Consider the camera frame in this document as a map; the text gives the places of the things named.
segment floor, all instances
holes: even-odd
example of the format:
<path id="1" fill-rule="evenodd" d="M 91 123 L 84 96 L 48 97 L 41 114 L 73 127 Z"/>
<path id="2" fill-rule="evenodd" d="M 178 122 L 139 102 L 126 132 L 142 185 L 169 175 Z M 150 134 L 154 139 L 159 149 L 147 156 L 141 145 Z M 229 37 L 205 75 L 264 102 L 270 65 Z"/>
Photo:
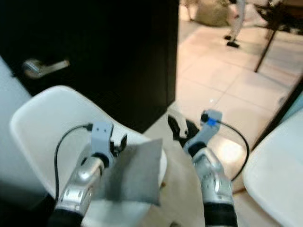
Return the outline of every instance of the floor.
<path id="1" fill-rule="evenodd" d="M 238 37 L 241 47 L 234 49 L 223 40 L 228 27 L 213 28 L 189 22 L 184 12 L 181 8 L 176 101 L 145 135 L 163 138 L 164 149 L 175 155 L 173 162 L 182 162 L 178 159 L 182 149 L 172 141 L 167 115 L 178 116 L 183 126 L 185 118 L 199 124 L 201 112 L 212 108 L 222 111 L 223 121 L 239 129 L 253 146 L 302 73 L 303 36 L 278 32 L 259 73 L 254 73 L 265 47 L 266 29 L 244 28 Z M 227 129 L 220 129 L 220 135 L 242 144 Z M 235 194 L 234 200 L 239 226 L 279 226 L 247 192 Z M 154 211 L 151 217 L 156 218 L 157 213 L 160 215 L 161 211 Z M 190 226 L 180 216 L 173 217 Z"/>

